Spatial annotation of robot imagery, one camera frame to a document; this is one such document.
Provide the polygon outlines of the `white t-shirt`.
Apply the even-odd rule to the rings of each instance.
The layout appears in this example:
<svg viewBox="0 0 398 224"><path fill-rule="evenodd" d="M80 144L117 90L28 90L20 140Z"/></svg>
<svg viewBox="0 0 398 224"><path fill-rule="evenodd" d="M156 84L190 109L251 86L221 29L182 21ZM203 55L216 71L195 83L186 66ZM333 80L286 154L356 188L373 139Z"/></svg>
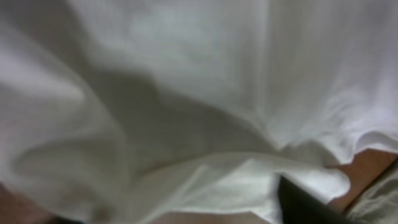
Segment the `white t-shirt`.
<svg viewBox="0 0 398 224"><path fill-rule="evenodd" d="M84 223L323 203L397 151L396 1L2 1L1 182Z"/></svg>

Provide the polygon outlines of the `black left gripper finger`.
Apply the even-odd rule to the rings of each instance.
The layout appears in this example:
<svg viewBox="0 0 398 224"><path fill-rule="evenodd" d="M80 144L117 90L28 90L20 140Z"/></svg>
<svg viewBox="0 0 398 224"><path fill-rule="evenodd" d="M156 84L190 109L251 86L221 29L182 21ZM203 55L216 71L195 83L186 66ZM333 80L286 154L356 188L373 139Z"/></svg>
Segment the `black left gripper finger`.
<svg viewBox="0 0 398 224"><path fill-rule="evenodd" d="M277 195L283 224L353 224L283 175Z"/></svg>

